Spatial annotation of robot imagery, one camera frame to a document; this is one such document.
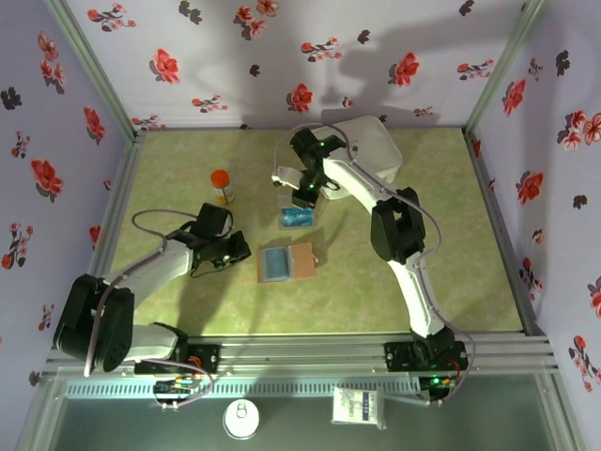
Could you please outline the brown box with blue tray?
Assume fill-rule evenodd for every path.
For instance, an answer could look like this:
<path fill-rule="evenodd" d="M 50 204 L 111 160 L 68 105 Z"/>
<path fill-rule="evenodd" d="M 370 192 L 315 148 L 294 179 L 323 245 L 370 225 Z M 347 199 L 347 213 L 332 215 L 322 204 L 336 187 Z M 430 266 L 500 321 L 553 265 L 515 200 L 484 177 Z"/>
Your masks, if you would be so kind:
<path fill-rule="evenodd" d="M 313 278 L 316 262 L 310 242 L 265 247 L 257 255 L 257 282 L 269 284 Z"/>

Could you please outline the clear plastic tray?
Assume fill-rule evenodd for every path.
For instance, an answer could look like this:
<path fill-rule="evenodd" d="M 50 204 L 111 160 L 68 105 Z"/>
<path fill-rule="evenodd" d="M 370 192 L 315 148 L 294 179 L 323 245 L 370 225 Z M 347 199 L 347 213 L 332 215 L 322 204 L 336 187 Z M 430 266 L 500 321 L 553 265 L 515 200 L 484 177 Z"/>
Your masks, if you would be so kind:
<path fill-rule="evenodd" d="M 321 222 L 321 210 L 314 209 L 315 222 L 313 226 L 310 227 L 295 227 L 295 228 L 284 228 L 282 227 L 282 219 L 281 219 L 281 210 L 282 209 L 290 209 L 294 208 L 291 204 L 291 196 L 288 192 L 284 192 L 283 194 L 276 195 L 277 199 L 277 210 L 279 214 L 279 226 L 284 230 L 293 230 L 293 229 L 305 229 L 305 228 L 313 228 L 319 226 Z"/>

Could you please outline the orange cap pill bottle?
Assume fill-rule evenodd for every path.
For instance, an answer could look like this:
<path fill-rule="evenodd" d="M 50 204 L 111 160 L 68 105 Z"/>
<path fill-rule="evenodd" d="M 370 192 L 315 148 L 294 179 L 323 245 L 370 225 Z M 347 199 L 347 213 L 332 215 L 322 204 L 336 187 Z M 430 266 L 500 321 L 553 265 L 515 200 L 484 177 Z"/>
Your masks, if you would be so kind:
<path fill-rule="evenodd" d="M 229 174 L 224 169 L 217 169 L 210 174 L 210 182 L 217 200 L 221 204 L 230 204 L 234 200 Z"/>

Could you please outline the translucent white storage case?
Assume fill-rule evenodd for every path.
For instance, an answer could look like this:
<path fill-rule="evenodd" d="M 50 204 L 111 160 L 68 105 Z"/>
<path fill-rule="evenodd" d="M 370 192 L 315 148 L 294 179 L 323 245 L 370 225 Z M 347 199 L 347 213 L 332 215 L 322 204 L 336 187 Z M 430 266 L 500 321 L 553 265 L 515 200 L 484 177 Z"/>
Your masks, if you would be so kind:
<path fill-rule="evenodd" d="M 377 117 L 357 117 L 336 123 L 334 127 L 335 130 L 325 126 L 317 128 L 315 135 L 322 139 L 335 134 L 343 144 L 348 139 L 351 151 L 346 147 L 338 148 L 325 160 L 325 174 L 334 181 L 321 189 L 326 198 L 336 200 L 359 194 L 361 202 L 367 199 L 365 189 L 371 186 L 371 181 L 356 171 L 357 166 L 374 178 L 394 182 L 403 157 Z"/>

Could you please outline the white pull tab can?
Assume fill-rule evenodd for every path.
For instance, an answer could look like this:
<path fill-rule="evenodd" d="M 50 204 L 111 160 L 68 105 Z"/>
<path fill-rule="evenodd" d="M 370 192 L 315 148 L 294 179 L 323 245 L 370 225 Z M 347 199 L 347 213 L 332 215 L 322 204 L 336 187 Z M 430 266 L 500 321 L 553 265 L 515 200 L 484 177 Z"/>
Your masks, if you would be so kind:
<path fill-rule="evenodd" d="M 249 399 L 232 401 L 223 413 L 223 429 L 235 440 L 248 440 L 258 431 L 260 413 Z"/>

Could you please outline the white tissue packet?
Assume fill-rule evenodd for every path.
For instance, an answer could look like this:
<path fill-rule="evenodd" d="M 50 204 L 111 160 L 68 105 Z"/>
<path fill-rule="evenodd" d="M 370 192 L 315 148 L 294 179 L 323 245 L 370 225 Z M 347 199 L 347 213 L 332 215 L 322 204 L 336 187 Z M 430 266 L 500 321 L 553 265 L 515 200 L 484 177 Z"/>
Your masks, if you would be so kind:
<path fill-rule="evenodd" d="M 335 425 L 375 426 L 384 430 L 386 423 L 381 392 L 335 387 L 331 422 Z"/>

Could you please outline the aluminium side rail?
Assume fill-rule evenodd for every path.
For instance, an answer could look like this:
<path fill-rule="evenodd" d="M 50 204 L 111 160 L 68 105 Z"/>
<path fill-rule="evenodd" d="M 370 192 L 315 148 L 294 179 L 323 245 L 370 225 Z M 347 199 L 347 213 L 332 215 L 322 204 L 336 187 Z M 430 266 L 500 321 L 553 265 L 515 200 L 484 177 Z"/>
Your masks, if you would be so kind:
<path fill-rule="evenodd" d="M 88 268 L 88 273 L 93 276 L 103 276 L 111 271 L 146 137 L 147 131 L 140 131 L 125 147 Z"/>
<path fill-rule="evenodd" d="M 521 323 L 520 332 L 528 336 L 544 336 L 544 332 L 536 322 L 535 312 L 529 298 L 529 291 L 518 276 L 520 264 L 517 262 L 511 238 L 507 233 L 506 224 L 502 217 L 501 208 L 496 195 L 488 187 L 490 177 L 485 163 L 482 157 L 476 156 L 473 146 L 475 135 L 472 132 L 469 132 L 466 127 L 462 128 L 461 131 L 485 203 L 486 212 L 501 256 L 506 279 L 512 291 L 514 304 Z"/>

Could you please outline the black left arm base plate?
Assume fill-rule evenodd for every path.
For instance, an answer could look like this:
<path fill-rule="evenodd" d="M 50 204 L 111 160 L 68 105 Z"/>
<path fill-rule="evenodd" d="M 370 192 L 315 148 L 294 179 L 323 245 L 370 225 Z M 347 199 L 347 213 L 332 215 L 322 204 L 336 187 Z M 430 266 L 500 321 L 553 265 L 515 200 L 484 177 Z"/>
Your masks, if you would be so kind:
<path fill-rule="evenodd" d="M 168 360 L 177 361 L 187 365 L 202 367 L 211 375 L 217 373 L 221 360 L 221 346 L 217 344 L 189 344 L 186 350 L 174 351 Z M 191 374 L 188 368 L 171 364 L 153 364 L 143 361 L 134 365 L 135 375 L 167 375 Z"/>

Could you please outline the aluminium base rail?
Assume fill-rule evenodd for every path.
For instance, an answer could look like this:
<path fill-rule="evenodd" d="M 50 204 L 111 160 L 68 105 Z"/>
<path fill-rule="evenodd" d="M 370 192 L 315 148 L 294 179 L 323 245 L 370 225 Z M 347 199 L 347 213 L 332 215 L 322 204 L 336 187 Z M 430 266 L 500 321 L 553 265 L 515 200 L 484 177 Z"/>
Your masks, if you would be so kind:
<path fill-rule="evenodd" d="M 284 334 L 197 336 L 191 343 L 220 347 L 215 375 L 224 379 L 328 378 L 393 376 L 413 373 L 420 377 L 449 375 L 557 374 L 559 365 L 548 339 L 541 335 L 475 333 L 459 338 L 466 350 L 457 370 L 446 360 L 440 367 L 417 371 L 402 364 L 389 343 L 410 343 L 408 334 Z"/>

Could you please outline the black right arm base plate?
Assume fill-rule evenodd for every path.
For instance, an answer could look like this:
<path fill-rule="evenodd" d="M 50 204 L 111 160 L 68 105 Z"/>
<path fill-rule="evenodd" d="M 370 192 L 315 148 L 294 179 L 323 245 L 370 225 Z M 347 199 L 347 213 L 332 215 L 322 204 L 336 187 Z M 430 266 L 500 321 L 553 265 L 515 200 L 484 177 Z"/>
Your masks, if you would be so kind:
<path fill-rule="evenodd" d="M 390 372 L 466 370 L 469 363 L 463 342 L 438 353 L 432 353 L 424 343 L 388 342 L 384 344 L 384 358 Z"/>

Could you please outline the aluminium corner post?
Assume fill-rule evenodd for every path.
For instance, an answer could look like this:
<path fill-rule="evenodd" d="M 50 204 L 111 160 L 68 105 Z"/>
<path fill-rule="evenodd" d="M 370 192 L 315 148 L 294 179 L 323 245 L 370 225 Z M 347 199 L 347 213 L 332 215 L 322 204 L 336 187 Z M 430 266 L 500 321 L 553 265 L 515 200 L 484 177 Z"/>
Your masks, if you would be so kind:
<path fill-rule="evenodd" d="M 66 0 L 42 0 L 54 21 L 61 28 L 73 52 L 83 65 L 88 78 L 109 108 L 112 117 L 124 136 L 134 142 L 137 132 L 127 117 L 126 110 L 117 96 L 105 70 L 102 68 L 81 26 L 77 23 Z"/>
<path fill-rule="evenodd" d="M 516 27 L 512 31 L 508 43 L 503 48 L 494 70 L 472 109 L 466 125 L 462 128 L 464 137 L 468 138 L 475 132 L 485 115 L 486 110 L 493 103 L 495 95 L 501 88 L 501 82 L 512 68 L 521 48 L 525 45 L 527 37 L 536 24 L 541 11 L 548 0 L 528 0 L 520 11 Z"/>

